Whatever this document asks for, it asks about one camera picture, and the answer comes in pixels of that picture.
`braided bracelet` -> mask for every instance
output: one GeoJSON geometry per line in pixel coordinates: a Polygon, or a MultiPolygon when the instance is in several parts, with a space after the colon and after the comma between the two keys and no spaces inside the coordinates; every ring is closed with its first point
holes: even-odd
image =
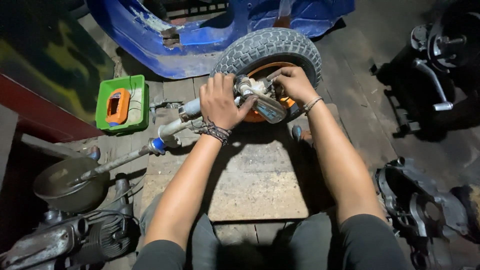
{"type": "Polygon", "coordinates": [[[320,100],[323,100],[324,98],[323,97],[316,97],[312,100],[310,100],[310,102],[308,102],[307,104],[303,105],[303,111],[305,112],[305,115],[307,115],[307,113],[313,108],[313,106],[320,100]]]}
{"type": "Polygon", "coordinates": [[[216,126],[215,123],[210,121],[210,118],[208,117],[207,117],[207,120],[208,120],[208,123],[206,123],[204,119],[204,123],[203,123],[204,127],[200,128],[198,130],[198,133],[207,134],[214,138],[217,138],[219,141],[222,142],[222,146],[227,145],[228,136],[232,134],[232,131],[216,126]]]}

